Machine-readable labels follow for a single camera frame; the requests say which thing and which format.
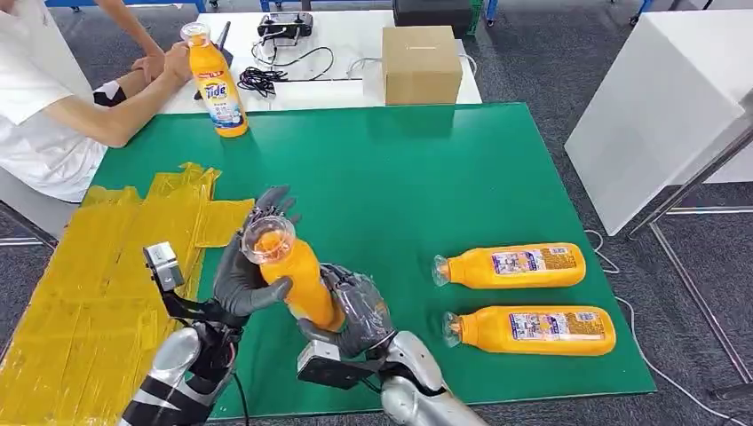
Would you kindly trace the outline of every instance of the green table mat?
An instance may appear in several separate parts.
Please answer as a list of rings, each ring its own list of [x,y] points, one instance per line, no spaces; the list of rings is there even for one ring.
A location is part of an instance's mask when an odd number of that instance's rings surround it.
[[[259,196],[290,184],[297,227],[321,261],[373,277],[394,324],[417,334],[453,392],[471,404],[655,391],[549,153],[524,104],[395,106],[250,114],[240,138],[217,136],[206,114],[158,115],[124,149],[111,149],[95,185],[134,185],[184,162],[222,170],[215,199]],[[472,290],[432,282],[434,255],[546,241],[578,245],[585,279],[571,288]],[[211,296],[220,249],[207,250],[199,298]],[[496,304],[584,304],[609,312],[617,345],[603,357],[546,357],[448,348],[445,311]],[[305,346],[284,305],[255,314],[239,358],[252,415],[380,409],[359,385],[331,389],[296,379]],[[213,413],[242,415],[229,386]]]

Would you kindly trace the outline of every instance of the yellow plastic sheet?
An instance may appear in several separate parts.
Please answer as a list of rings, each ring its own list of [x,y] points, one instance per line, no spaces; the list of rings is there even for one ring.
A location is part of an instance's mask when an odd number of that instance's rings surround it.
[[[145,200],[93,187],[37,284],[0,364],[0,424],[115,424],[176,324],[142,249],[169,241],[193,298],[202,247],[221,247],[253,206],[212,201],[219,172],[158,173]]]

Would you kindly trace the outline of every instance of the plastic bottle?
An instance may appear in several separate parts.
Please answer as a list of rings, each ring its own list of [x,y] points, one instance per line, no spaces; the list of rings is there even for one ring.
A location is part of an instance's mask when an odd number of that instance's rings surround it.
[[[434,282],[470,288],[568,287],[586,274],[583,253],[567,242],[474,248],[460,256],[434,258]]]
[[[616,343],[614,325],[592,306],[490,306],[469,315],[446,312],[445,341],[487,352],[598,356]]]
[[[222,53],[210,40],[210,29],[200,22],[185,24],[180,36],[190,47],[191,72],[219,136],[235,138],[249,129],[246,110]]]
[[[243,233],[243,254],[258,264],[266,282],[290,277],[293,287],[285,297],[290,313],[317,327],[337,331],[345,316],[321,283],[319,261],[305,241],[296,238],[293,224],[283,217],[263,217]]]

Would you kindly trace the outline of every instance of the robotic arm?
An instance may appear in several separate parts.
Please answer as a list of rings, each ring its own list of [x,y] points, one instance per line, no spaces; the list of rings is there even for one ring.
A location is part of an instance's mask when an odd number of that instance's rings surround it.
[[[376,374],[382,384],[382,408],[397,424],[487,425],[452,394],[424,343],[409,331],[393,328],[384,299],[369,277],[333,264],[322,264],[321,276],[343,309],[346,325],[336,334],[307,319],[298,322],[311,340],[298,357],[300,380],[350,389]],[[364,351],[366,361],[340,359],[340,352],[352,358]]]
[[[230,381],[249,316],[235,316],[215,300],[197,303],[176,295],[183,277],[169,243],[147,247],[144,254],[168,313],[186,327],[162,343],[119,424],[203,423]]]
[[[243,228],[261,217],[283,216],[294,202],[282,201],[287,192],[287,186],[267,190]],[[251,313],[282,300],[292,282],[280,279],[267,284],[258,266],[241,253],[240,232],[233,235],[219,261],[213,298],[203,303],[175,294],[184,280],[169,243],[147,247],[144,255],[167,312],[185,327],[162,343],[119,424],[204,423],[234,374],[242,328]]]
[[[287,191],[287,186],[279,186],[262,195],[243,229],[261,217],[284,215],[294,202],[281,202]],[[119,424],[197,424],[209,418],[234,374],[242,328],[249,316],[281,301],[292,286],[285,278],[267,284],[258,266],[242,254],[240,237],[236,233],[225,249],[215,275],[214,297],[204,303],[175,294],[183,277],[169,243],[145,248],[147,266],[169,315],[185,327],[162,343]],[[487,425],[450,392],[424,343],[409,331],[394,329],[384,299],[368,277],[333,264],[322,264],[321,276],[342,307],[346,325],[341,333],[331,333],[307,319],[298,322],[310,340],[298,357],[300,380],[350,389],[377,375],[381,389],[374,390],[397,424]],[[362,352],[365,361],[348,360]]]

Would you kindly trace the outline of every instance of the white t-shirt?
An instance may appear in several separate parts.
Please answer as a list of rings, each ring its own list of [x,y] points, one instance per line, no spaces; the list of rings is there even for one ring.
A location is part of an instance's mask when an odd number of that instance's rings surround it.
[[[0,12],[0,167],[64,201],[83,198],[107,148],[42,111],[91,86],[43,0]]]

